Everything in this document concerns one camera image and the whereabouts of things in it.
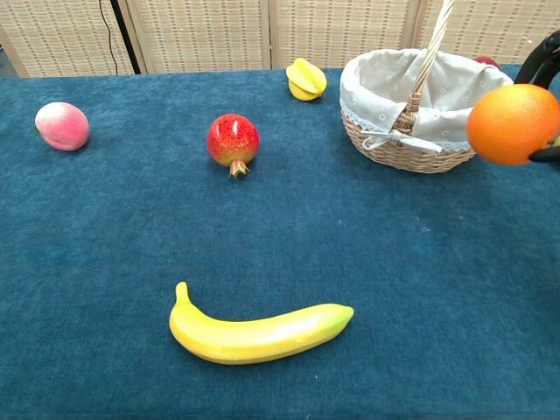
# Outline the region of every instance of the room divider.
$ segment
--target room divider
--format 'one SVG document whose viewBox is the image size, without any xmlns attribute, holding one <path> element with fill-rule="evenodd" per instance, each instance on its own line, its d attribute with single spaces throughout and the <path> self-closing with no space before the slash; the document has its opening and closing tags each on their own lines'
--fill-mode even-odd
<svg viewBox="0 0 560 420">
<path fill-rule="evenodd" d="M 133 74 L 110 0 L 3 0 L 0 44 L 22 77 Z M 425 47 L 440 0 L 118 0 L 141 73 L 343 67 Z M 441 50 L 521 63 L 560 27 L 557 0 L 457 0 Z"/>
</svg>

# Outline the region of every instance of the artificial fruit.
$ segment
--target artificial fruit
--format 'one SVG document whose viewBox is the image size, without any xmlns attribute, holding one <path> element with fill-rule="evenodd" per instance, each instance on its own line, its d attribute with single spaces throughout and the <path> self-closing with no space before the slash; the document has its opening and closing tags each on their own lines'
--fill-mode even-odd
<svg viewBox="0 0 560 420">
<path fill-rule="evenodd" d="M 465 127 L 472 149 L 498 165 L 525 165 L 560 133 L 560 105 L 547 89 L 530 83 L 500 86 L 472 107 Z"/>
<path fill-rule="evenodd" d="M 210 318 L 188 296 L 185 282 L 175 288 L 171 334 L 206 361 L 242 365 L 301 353 L 339 335 L 354 315 L 341 304 L 317 304 L 272 318 L 226 321 Z"/>
<path fill-rule="evenodd" d="M 490 57 L 480 56 L 480 57 L 476 57 L 474 60 L 475 60 L 476 62 L 478 62 L 478 63 L 489 64 L 490 66 L 494 66 L 494 67 L 496 67 L 498 70 L 501 70 L 501 67 L 500 67 L 500 65 L 496 62 L 496 60 L 491 59 Z"/>
<path fill-rule="evenodd" d="M 214 161 L 229 167 L 229 175 L 237 178 L 249 171 L 260 145 L 256 126 L 245 116 L 221 115 L 212 123 L 206 137 L 208 153 Z"/>
<path fill-rule="evenodd" d="M 67 102 L 50 102 L 35 115 L 35 129 L 45 142 L 61 151 L 75 151 L 89 137 L 86 115 Z"/>
<path fill-rule="evenodd" d="M 306 59 L 295 59 L 286 68 L 286 76 L 291 94 L 300 101 L 317 99 L 326 90 L 325 73 Z"/>
</svg>

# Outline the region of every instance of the red fruit in basket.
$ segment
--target red fruit in basket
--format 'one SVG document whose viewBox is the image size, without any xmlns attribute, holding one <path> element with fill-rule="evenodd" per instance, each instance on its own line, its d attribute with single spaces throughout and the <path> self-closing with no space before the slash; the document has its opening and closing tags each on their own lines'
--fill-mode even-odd
<svg viewBox="0 0 560 420">
<path fill-rule="evenodd" d="M 259 149 L 259 134 L 255 125 L 245 116 L 221 115 L 212 123 L 206 139 L 208 153 L 213 160 L 229 166 L 229 175 L 245 175 L 249 163 Z"/>
<path fill-rule="evenodd" d="M 490 66 L 494 66 L 498 70 L 501 70 L 500 65 L 498 63 L 496 63 L 496 61 L 491 59 L 490 57 L 480 56 L 480 57 L 477 57 L 474 60 L 478 61 L 479 63 L 482 63 L 482 64 L 489 64 Z"/>
</svg>

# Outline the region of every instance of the banana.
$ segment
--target banana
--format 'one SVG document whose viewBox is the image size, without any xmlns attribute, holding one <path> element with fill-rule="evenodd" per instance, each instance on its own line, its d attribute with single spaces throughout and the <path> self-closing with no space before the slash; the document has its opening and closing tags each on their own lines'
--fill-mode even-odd
<svg viewBox="0 0 560 420">
<path fill-rule="evenodd" d="M 175 287 L 171 334 L 186 350 L 214 363 L 243 365 L 301 353 L 339 335 L 354 315 L 340 304 L 317 304 L 271 318 L 210 318 L 190 300 L 185 282 Z"/>
<path fill-rule="evenodd" d="M 306 59 L 297 58 L 286 68 L 290 92 L 300 101 L 312 101 L 326 90 L 326 76 L 323 71 Z"/>
</svg>

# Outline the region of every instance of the banana stem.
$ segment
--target banana stem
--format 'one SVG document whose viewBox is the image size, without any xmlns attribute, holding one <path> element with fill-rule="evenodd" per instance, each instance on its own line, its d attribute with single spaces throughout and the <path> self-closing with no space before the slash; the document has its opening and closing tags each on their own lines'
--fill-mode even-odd
<svg viewBox="0 0 560 420">
<path fill-rule="evenodd" d="M 175 298 L 177 299 L 178 305 L 191 303 L 189 291 L 185 282 L 178 283 L 177 286 L 175 286 Z"/>
</svg>

